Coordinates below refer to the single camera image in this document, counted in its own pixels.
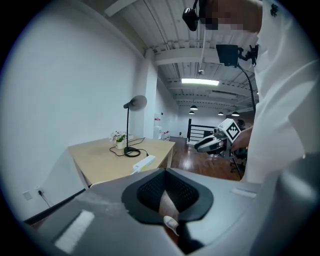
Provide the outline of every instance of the wooden floor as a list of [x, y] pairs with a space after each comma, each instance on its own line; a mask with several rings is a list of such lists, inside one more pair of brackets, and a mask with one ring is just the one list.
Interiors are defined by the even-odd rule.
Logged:
[[[238, 172], [231, 172], [234, 166], [230, 165], [230, 160], [199, 153], [192, 145], [186, 144], [185, 138], [171, 137], [170, 140], [175, 142], [172, 168], [219, 179], [240, 181]], [[160, 167], [165, 168], [166, 164], [167, 161], [163, 161]]]
[[[207, 153], [199, 153], [193, 146], [186, 144], [185, 138], [171, 137], [170, 140], [175, 142], [171, 162], [172, 168], [178, 168], [187, 172], [219, 179], [240, 181], [238, 172], [236, 170], [231, 172], [234, 166], [231, 166], [230, 160], [208, 155]], [[160, 167], [165, 168], [167, 167], [166, 165], [167, 161], [165, 160]], [[163, 193], [159, 207], [159, 214], [161, 216], [170, 216], [177, 222], [179, 221], [179, 212], [167, 192]], [[166, 226], [164, 228], [173, 242], [178, 245], [179, 237], [176, 236], [171, 229]]]

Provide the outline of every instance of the desk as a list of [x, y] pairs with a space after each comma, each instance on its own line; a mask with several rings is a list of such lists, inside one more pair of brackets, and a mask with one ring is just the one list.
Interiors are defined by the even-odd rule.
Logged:
[[[129, 145], [140, 142], [136, 140]], [[149, 155], [155, 156], [155, 161], [144, 171], [158, 168], [168, 156], [167, 167], [171, 167], [173, 147], [175, 142], [145, 138], [140, 144], [134, 145], [136, 149], [144, 149]], [[141, 150], [138, 157], [117, 156], [109, 151], [115, 144], [108, 138], [90, 141], [78, 145], [69, 146], [69, 152], [76, 164], [78, 173], [85, 185], [111, 181], [128, 176], [133, 171], [133, 165], [144, 159], [146, 152]], [[123, 150], [112, 149], [118, 155], [123, 155]]]

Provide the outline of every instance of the lamp shade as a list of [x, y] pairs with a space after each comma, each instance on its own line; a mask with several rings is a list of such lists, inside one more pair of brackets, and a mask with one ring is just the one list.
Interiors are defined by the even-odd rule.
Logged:
[[234, 112], [231, 114], [231, 116], [238, 117], [238, 116], [240, 116], [240, 115], [239, 115], [239, 113], [238, 113], [237, 111], [234, 111]]
[[125, 109], [131, 110], [131, 111], [139, 111], [146, 107], [147, 105], [147, 98], [143, 95], [138, 95], [132, 98], [128, 103], [124, 104], [123, 107]]

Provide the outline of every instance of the white flower pot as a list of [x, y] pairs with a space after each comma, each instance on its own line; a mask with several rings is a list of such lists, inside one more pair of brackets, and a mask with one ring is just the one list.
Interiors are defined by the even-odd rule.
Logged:
[[123, 150], [125, 147], [126, 147], [126, 141], [123, 140], [121, 142], [115, 142], [115, 147], [118, 149], [118, 150]]

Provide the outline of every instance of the fluorescent light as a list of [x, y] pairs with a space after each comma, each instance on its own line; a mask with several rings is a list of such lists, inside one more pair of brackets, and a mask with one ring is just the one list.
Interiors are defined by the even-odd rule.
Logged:
[[219, 84], [219, 81], [215, 81], [215, 80], [193, 79], [193, 78], [182, 78], [181, 82], [183, 84], [199, 84], [199, 85], [209, 85], [209, 86], [217, 86]]

